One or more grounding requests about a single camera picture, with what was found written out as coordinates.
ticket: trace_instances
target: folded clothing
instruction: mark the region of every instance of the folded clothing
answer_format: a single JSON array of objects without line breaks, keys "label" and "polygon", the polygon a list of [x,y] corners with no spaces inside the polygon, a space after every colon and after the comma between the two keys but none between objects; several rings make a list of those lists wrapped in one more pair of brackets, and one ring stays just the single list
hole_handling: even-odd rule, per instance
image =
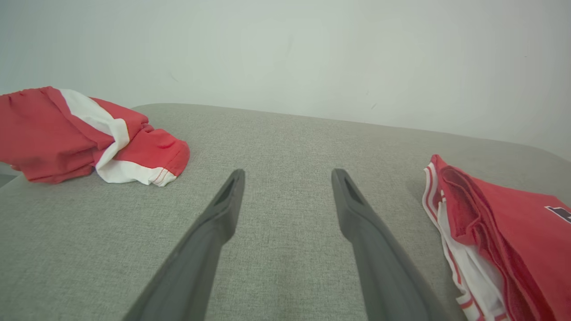
[{"label": "folded clothing", "polygon": [[89,175],[108,183],[165,186],[190,149],[134,110],[76,91],[44,87],[0,96],[0,162],[32,182]]},{"label": "folded clothing", "polygon": [[423,206],[469,320],[571,318],[571,209],[471,177],[434,155]]}]

